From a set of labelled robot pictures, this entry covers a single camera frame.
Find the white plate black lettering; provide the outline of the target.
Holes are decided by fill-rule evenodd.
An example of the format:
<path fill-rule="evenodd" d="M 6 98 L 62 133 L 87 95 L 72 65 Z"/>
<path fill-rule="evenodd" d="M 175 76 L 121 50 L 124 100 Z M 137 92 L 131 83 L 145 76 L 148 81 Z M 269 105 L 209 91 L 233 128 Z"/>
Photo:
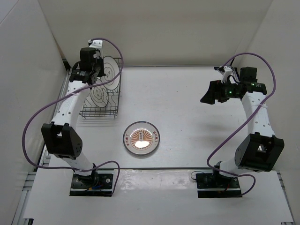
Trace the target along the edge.
<path fill-rule="evenodd" d="M 104 73 L 105 76 L 102 76 L 101 82 L 105 83 L 109 80 L 112 80 L 118 73 L 119 73 L 119 66 L 115 59 L 111 56 L 105 56 L 104 57 Z M 115 78 L 110 83 L 105 84 L 104 86 L 109 90 L 115 90 L 120 82 L 120 76 Z"/>

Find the orange sunburst pattern plate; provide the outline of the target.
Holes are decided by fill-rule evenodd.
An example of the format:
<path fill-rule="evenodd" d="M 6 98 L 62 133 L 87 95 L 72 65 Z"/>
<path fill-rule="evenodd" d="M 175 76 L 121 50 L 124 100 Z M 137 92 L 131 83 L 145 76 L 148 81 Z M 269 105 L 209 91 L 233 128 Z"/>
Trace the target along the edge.
<path fill-rule="evenodd" d="M 130 124 L 123 133 L 125 149 L 132 155 L 144 157 L 154 153 L 160 144 L 160 132 L 147 121 Z"/>

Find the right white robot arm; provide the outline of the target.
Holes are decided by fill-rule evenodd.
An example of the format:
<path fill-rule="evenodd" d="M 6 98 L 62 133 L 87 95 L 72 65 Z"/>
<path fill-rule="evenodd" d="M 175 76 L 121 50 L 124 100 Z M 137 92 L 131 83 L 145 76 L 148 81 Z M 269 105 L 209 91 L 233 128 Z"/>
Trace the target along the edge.
<path fill-rule="evenodd" d="M 214 166 L 210 181 L 222 187 L 228 179 L 241 174 L 269 172 L 273 169 L 283 148 L 283 139 L 277 138 L 270 124 L 265 84 L 257 81 L 255 67 L 243 67 L 236 75 L 231 67 L 218 67 L 222 79 L 211 81 L 209 89 L 201 98 L 209 105 L 224 103 L 231 98 L 240 99 L 246 119 L 247 137 L 237 147 L 232 159 L 218 162 Z"/>

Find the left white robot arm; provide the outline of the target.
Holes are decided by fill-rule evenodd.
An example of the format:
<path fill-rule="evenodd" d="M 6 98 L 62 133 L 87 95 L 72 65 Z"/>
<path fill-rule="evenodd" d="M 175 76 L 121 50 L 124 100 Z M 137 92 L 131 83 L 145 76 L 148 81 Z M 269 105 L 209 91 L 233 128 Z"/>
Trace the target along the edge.
<path fill-rule="evenodd" d="M 97 185 L 98 176 L 95 165 L 82 152 L 83 141 L 75 126 L 90 93 L 90 86 L 96 83 L 102 65 L 100 49 L 84 47 L 80 50 L 80 61 L 73 65 L 69 78 L 67 94 L 70 96 L 62 101 L 52 121 L 41 128 L 48 152 L 68 163 L 79 181 L 89 188 Z"/>

